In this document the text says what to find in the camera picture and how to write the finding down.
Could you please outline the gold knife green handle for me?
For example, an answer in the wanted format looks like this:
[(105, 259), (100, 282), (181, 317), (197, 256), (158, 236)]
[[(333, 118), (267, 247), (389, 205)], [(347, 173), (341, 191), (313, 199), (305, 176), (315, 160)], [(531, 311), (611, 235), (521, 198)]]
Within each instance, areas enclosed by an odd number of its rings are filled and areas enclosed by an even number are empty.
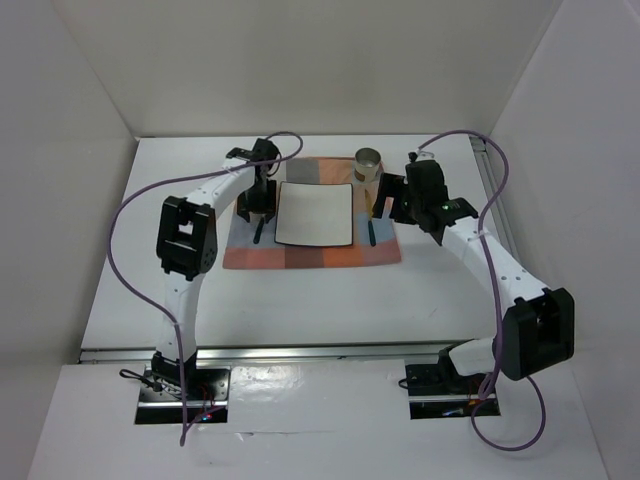
[(365, 205), (366, 205), (367, 216), (368, 216), (367, 227), (368, 227), (369, 243), (371, 247), (375, 247), (377, 245), (377, 240), (376, 240), (375, 229), (373, 224), (373, 202), (368, 190), (365, 189), (364, 195), (365, 195)]

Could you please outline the square white plate black rim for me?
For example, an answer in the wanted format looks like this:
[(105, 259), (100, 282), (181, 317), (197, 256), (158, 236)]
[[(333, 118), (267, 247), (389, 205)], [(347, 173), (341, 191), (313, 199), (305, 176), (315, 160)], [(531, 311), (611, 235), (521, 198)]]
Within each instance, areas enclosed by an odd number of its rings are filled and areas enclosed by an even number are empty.
[(351, 184), (282, 182), (275, 242), (303, 247), (343, 247), (353, 243)]

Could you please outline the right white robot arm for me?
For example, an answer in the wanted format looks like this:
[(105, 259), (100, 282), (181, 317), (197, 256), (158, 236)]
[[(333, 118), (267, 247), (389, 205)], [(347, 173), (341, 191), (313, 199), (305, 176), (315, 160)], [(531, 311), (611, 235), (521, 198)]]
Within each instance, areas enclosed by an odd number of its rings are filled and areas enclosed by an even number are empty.
[(471, 376), (499, 370), (518, 381), (573, 357), (575, 301), (564, 288), (550, 289), (528, 273), (480, 223), (464, 198), (450, 198), (434, 160), (413, 161), (402, 175), (381, 175), (373, 215), (386, 206), (396, 223), (416, 225), (458, 258), (499, 302), (494, 337), (466, 341), (449, 350), (436, 369), (448, 392)]

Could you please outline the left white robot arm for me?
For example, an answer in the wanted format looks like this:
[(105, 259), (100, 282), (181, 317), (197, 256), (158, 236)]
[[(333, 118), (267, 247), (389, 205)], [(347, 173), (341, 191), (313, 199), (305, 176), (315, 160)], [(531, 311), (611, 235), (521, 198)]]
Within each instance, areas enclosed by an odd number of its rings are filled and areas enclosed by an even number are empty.
[(278, 147), (266, 138), (257, 139), (249, 150), (235, 147), (225, 157), (222, 175), (185, 197), (169, 196), (163, 202), (156, 254), (169, 314), (151, 370), (176, 399), (189, 397), (197, 387), (197, 306), (204, 276), (218, 254), (217, 219), (233, 206), (245, 222), (256, 217), (263, 230), (276, 215), (277, 182), (269, 178), (269, 170), (280, 157)]

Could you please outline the beige metal cup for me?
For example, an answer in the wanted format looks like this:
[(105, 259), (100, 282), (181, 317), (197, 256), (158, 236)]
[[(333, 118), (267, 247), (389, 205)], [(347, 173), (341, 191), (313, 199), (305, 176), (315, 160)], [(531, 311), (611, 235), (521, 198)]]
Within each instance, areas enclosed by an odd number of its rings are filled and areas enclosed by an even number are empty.
[(373, 148), (363, 147), (356, 151), (353, 161), (354, 177), (361, 183), (370, 183), (378, 175), (381, 154)]

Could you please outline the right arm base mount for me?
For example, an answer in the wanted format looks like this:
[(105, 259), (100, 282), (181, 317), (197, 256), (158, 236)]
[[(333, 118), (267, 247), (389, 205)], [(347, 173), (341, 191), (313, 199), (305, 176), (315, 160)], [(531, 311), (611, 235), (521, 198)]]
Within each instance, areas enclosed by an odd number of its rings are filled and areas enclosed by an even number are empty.
[(412, 420), (465, 418), (475, 409), (478, 416), (499, 416), (495, 394), (487, 400), (479, 398), (484, 377), (484, 374), (445, 377), (436, 364), (408, 364), (398, 387), (407, 393)]

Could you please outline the checkered orange blue cloth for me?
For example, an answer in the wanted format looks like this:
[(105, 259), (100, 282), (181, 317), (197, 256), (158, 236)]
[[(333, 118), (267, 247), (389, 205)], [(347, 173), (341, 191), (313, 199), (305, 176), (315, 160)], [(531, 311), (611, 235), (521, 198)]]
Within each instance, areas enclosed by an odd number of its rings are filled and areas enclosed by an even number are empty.
[(373, 199), (377, 183), (359, 183), (349, 157), (307, 157), (290, 160), (280, 179), (304, 184), (353, 185), (353, 243), (343, 247), (303, 247), (275, 242), (276, 220), (265, 224), (260, 243), (253, 244), (258, 220), (246, 223), (231, 214), (231, 226), (222, 267), (228, 270), (283, 270), (316, 268), (357, 268), (397, 264), (401, 251), (386, 205), (383, 217), (373, 219), (377, 245), (371, 247), (365, 189)]

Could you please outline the gold fork green handle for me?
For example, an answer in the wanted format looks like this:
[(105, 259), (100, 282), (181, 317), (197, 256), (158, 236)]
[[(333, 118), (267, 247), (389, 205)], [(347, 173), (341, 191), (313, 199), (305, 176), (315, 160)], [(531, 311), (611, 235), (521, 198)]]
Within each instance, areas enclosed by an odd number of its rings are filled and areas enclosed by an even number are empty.
[(254, 232), (254, 237), (253, 237), (254, 245), (258, 245), (260, 243), (264, 226), (265, 226), (265, 216), (261, 216)]

